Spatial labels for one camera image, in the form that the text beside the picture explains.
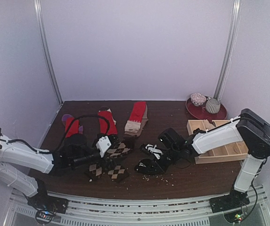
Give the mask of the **brown argyle sock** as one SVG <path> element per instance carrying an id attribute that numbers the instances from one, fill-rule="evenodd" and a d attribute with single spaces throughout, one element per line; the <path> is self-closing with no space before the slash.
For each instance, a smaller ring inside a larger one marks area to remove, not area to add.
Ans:
<path id="1" fill-rule="evenodd" d="M 125 142 L 116 144 L 109 149 L 107 154 L 107 175 L 116 183 L 125 180 L 128 176 L 128 170 L 122 165 L 132 149 Z"/>
<path id="2" fill-rule="evenodd" d="M 99 163 L 94 163 L 86 166 L 85 175 L 88 177 L 89 182 L 97 181 L 103 175 L 103 168 Z"/>

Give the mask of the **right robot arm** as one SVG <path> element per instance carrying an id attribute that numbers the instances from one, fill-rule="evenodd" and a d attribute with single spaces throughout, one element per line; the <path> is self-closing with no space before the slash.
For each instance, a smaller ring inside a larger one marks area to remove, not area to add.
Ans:
<path id="1" fill-rule="evenodd" d="M 226 196 L 228 207 L 237 207 L 261 167 L 270 155 L 270 124 L 252 110 L 246 108 L 229 122 L 210 130 L 196 129 L 187 138 L 173 128 L 164 130 L 159 141 L 165 149 L 156 145 L 141 145 L 140 149 L 152 158 L 142 159 L 135 166 L 137 173 L 160 175 L 181 158 L 198 157 L 206 152 L 237 142 L 244 142 L 248 153 L 233 184 L 234 191 Z"/>

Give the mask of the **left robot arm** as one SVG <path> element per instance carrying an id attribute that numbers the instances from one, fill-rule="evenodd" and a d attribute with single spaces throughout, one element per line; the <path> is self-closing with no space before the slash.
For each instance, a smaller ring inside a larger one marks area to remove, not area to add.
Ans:
<path id="1" fill-rule="evenodd" d="M 58 151 L 49 151 L 32 147 L 22 139 L 9 139 L 0 128 L 0 180 L 26 197 L 33 198 L 42 209 L 52 205 L 44 182 L 31 178 L 12 164 L 28 167 L 45 174 L 62 175 L 81 165 L 89 165 L 102 160 L 106 152 L 117 144 L 115 136 L 100 134 L 92 147 L 82 134 L 74 134 L 64 140 Z"/>

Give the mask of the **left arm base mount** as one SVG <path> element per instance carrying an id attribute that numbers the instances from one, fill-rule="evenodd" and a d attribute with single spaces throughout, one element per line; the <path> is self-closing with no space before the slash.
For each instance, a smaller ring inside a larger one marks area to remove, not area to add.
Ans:
<path id="1" fill-rule="evenodd" d="M 26 196 L 27 204 L 36 210 L 46 210 L 51 213 L 65 214 L 69 201 L 65 198 L 38 193 L 33 197 Z"/>

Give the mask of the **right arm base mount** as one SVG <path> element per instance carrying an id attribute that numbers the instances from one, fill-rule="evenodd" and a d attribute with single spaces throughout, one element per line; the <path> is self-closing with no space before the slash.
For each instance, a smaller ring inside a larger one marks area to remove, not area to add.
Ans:
<path id="1" fill-rule="evenodd" d="M 213 213 L 232 210 L 242 205 L 248 205 L 250 200 L 247 192 L 242 193 L 231 189 L 227 195 L 211 198 L 209 204 Z"/>

